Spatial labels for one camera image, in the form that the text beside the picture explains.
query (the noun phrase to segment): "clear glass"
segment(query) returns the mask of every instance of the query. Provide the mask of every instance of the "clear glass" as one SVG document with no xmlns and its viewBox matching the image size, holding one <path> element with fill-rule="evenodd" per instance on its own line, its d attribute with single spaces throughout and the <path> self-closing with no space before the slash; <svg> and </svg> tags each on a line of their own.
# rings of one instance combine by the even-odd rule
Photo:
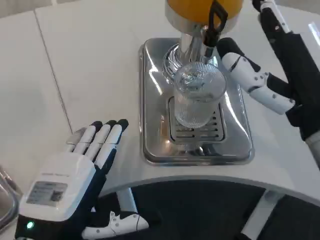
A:
<svg viewBox="0 0 320 240">
<path fill-rule="evenodd" d="M 180 68 L 174 77 L 174 115 L 191 129 L 206 125 L 213 109 L 226 92 L 226 78 L 212 64 L 192 62 Z"/>
</svg>

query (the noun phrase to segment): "orange container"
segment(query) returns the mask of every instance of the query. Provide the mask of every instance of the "orange container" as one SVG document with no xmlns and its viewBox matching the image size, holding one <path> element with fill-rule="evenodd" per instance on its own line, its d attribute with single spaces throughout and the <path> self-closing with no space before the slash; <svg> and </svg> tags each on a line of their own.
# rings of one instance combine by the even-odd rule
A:
<svg viewBox="0 0 320 240">
<path fill-rule="evenodd" d="M 199 24 L 208 24 L 213 0 L 167 0 L 169 6 L 180 16 Z M 218 0 L 228 13 L 228 19 L 235 17 L 241 10 L 243 0 Z"/>
</svg>

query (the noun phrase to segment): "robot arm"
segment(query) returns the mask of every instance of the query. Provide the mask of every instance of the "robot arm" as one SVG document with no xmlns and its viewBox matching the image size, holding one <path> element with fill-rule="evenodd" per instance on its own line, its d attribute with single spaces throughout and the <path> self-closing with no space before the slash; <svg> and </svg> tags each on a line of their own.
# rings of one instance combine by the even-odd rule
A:
<svg viewBox="0 0 320 240">
<path fill-rule="evenodd" d="M 278 114 L 285 113 L 290 124 L 299 128 L 320 169 L 320 71 L 301 35 L 290 30 L 274 0 L 252 3 L 288 83 L 262 71 L 230 38 L 217 44 L 222 63 L 253 99 Z"/>
<path fill-rule="evenodd" d="M 137 212 L 116 214 L 94 208 L 128 125 L 126 119 L 104 125 L 96 121 L 75 132 L 64 151 L 47 159 L 21 199 L 17 240 L 96 240 L 150 227 L 150 221 Z"/>
<path fill-rule="evenodd" d="M 217 50 L 232 79 L 253 99 L 280 115 L 295 106 L 288 84 L 247 58 L 234 40 L 221 39 Z"/>
</svg>

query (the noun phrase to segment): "green indicator light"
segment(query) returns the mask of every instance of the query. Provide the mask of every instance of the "green indicator light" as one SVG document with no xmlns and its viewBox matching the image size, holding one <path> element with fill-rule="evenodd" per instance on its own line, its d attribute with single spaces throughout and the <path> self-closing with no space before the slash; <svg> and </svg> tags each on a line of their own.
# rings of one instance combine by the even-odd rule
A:
<svg viewBox="0 0 320 240">
<path fill-rule="evenodd" d="M 30 221 L 27 223 L 26 228 L 27 229 L 32 229 L 35 226 L 35 223 L 33 221 Z"/>
</svg>

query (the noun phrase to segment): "stainless steel drip tray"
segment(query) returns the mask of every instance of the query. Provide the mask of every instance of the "stainless steel drip tray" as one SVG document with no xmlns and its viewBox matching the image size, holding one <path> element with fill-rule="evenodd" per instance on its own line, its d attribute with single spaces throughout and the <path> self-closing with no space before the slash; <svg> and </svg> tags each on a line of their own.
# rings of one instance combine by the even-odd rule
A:
<svg viewBox="0 0 320 240">
<path fill-rule="evenodd" d="M 225 139 L 225 131 L 220 106 L 217 104 L 212 111 L 210 121 L 200 128 L 188 128 L 181 125 L 175 117 L 175 99 L 169 99 L 169 136 L 175 144 L 194 142 L 218 144 Z"/>
<path fill-rule="evenodd" d="M 174 86 L 165 77 L 164 58 L 178 40 L 153 38 L 140 50 L 141 151 L 149 163 L 160 166 L 247 163 L 254 148 L 241 90 L 220 65 L 227 90 L 208 125 L 190 129 L 175 119 Z"/>
</svg>

